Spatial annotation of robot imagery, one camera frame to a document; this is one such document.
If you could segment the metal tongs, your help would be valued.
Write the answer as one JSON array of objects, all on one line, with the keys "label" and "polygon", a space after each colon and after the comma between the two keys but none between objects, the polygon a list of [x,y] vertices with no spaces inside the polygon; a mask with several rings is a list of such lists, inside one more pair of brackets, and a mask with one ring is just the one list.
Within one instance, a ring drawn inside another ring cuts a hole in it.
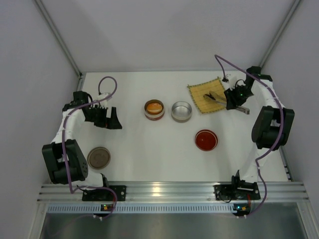
[{"label": "metal tongs", "polygon": [[[208,100],[208,101],[212,101],[212,102],[215,102],[219,105],[222,105],[224,107],[226,107],[226,99],[221,97],[220,95],[218,95],[217,93],[213,92],[213,91],[209,91],[208,94],[211,94],[213,97],[215,97],[215,100]],[[238,111],[246,114],[246,115],[249,115],[250,114],[250,110],[246,107],[243,107],[243,106],[237,106],[237,109]]]}]

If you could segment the black spiky food piece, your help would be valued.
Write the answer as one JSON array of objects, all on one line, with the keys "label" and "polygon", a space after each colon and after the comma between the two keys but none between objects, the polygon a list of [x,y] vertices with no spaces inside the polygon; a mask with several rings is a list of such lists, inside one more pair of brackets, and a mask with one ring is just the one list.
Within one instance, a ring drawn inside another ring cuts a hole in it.
[{"label": "black spiky food piece", "polygon": [[213,101],[215,100],[215,97],[213,97],[211,94],[205,94],[204,98],[207,100],[213,100]]}]

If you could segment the red lunch box container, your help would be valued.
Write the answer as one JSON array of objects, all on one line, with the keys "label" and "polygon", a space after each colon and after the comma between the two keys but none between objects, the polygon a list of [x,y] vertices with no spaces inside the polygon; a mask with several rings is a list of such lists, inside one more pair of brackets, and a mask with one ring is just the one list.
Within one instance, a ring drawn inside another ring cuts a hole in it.
[{"label": "red lunch box container", "polygon": [[164,104],[160,100],[149,100],[144,105],[144,114],[149,120],[160,120],[165,114]]}]

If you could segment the red lunch box lid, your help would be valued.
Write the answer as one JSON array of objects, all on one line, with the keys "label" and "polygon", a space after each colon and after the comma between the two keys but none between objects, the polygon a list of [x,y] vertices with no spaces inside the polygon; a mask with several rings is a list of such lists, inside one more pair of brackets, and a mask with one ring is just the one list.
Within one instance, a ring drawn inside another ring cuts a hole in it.
[{"label": "red lunch box lid", "polygon": [[211,151],[218,145],[216,133],[208,129],[198,131],[194,138],[195,145],[202,151]]}]

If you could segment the orange sesame bun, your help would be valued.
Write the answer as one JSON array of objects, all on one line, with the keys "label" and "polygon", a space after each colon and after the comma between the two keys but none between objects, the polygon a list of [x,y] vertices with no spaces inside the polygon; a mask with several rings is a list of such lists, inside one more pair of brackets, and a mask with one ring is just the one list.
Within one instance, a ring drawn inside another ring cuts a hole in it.
[{"label": "orange sesame bun", "polygon": [[163,110],[163,106],[158,102],[152,102],[147,105],[146,111],[148,114],[157,115],[161,113]]}]

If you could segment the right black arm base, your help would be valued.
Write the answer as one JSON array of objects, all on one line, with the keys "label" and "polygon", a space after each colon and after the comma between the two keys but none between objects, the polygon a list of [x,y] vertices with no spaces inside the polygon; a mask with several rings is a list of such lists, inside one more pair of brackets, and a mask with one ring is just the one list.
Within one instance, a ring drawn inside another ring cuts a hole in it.
[{"label": "right black arm base", "polygon": [[260,200],[261,196],[257,183],[240,183],[214,185],[214,193],[217,201],[231,202],[236,200]]}]

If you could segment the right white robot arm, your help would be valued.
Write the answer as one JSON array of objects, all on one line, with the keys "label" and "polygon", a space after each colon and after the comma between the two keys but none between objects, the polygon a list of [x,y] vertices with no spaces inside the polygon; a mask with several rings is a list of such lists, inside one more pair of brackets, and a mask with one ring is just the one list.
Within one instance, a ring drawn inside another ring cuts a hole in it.
[{"label": "right white robot arm", "polygon": [[247,113],[248,109],[243,104],[249,97],[255,97],[260,108],[251,132],[253,148],[244,166],[237,171],[242,180],[255,183],[263,179],[261,169],[270,155],[287,143],[295,112],[280,102],[271,76],[262,74],[261,67],[252,66],[246,72],[243,84],[235,83],[224,91],[224,95],[227,110]]}]

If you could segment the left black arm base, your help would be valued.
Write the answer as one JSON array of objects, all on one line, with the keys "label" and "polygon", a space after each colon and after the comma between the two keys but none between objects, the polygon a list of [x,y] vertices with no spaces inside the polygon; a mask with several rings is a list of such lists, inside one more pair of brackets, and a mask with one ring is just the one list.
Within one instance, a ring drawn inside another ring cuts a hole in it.
[{"label": "left black arm base", "polygon": [[122,202],[126,200],[125,185],[111,185],[108,190],[102,188],[83,189],[82,201],[84,202],[106,202],[115,201]]}]

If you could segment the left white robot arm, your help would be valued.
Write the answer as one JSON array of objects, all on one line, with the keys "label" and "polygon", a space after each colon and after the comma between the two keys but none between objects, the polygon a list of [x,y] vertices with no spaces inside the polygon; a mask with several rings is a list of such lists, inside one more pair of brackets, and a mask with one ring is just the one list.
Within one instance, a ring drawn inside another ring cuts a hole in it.
[{"label": "left white robot arm", "polygon": [[82,125],[91,122],[103,129],[122,129],[116,108],[107,117],[107,102],[111,93],[99,94],[94,101],[89,93],[76,91],[73,100],[62,109],[62,122],[51,143],[42,147],[42,155],[53,184],[68,185],[72,193],[78,188],[94,190],[107,187],[102,173],[90,172],[88,162],[76,138]]}]

